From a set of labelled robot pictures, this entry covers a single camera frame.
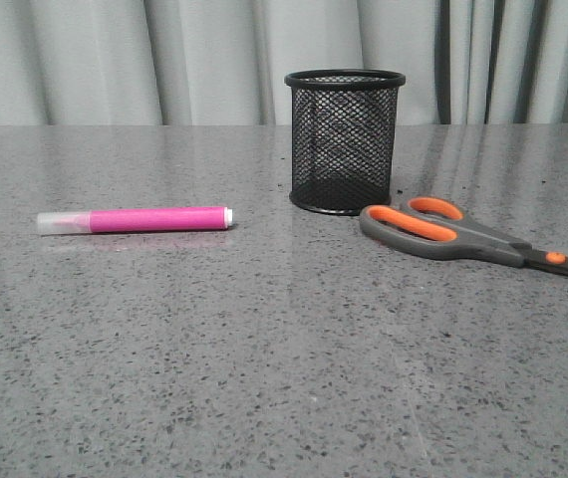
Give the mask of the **grey orange scissors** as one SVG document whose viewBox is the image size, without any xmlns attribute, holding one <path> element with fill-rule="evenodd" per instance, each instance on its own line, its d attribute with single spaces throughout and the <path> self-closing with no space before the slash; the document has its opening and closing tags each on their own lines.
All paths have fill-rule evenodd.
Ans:
<svg viewBox="0 0 568 478">
<path fill-rule="evenodd" d="M 370 205 L 359 216 L 367 236 L 400 252 L 433 260 L 471 259 L 568 276 L 568 256 L 482 225 L 437 197 L 412 198 L 399 209 Z"/>
</svg>

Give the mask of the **black mesh pen cup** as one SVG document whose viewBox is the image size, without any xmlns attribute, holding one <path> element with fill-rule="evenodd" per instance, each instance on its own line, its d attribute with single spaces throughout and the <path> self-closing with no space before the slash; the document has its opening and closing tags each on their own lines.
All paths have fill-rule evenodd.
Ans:
<svg viewBox="0 0 568 478">
<path fill-rule="evenodd" d="M 288 74 L 296 206 L 357 215 L 390 202 L 398 95 L 406 76 L 334 69 Z"/>
</svg>

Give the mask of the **pink highlighter pen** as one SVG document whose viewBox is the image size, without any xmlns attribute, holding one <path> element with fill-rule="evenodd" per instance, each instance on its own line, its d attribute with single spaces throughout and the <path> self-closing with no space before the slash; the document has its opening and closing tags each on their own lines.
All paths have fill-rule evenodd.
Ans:
<svg viewBox="0 0 568 478">
<path fill-rule="evenodd" d="M 37 215 L 40 235 L 226 230 L 233 225 L 227 206 L 48 212 Z"/>
</svg>

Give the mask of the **white curtain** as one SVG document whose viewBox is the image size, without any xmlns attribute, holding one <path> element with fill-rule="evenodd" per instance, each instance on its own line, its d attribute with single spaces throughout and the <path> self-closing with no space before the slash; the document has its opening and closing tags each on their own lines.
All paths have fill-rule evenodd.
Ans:
<svg viewBox="0 0 568 478">
<path fill-rule="evenodd" d="M 402 124 L 568 122 L 568 1 L 0 1 L 0 125 L 284 124 L 358 68 Z"/>
</svg>

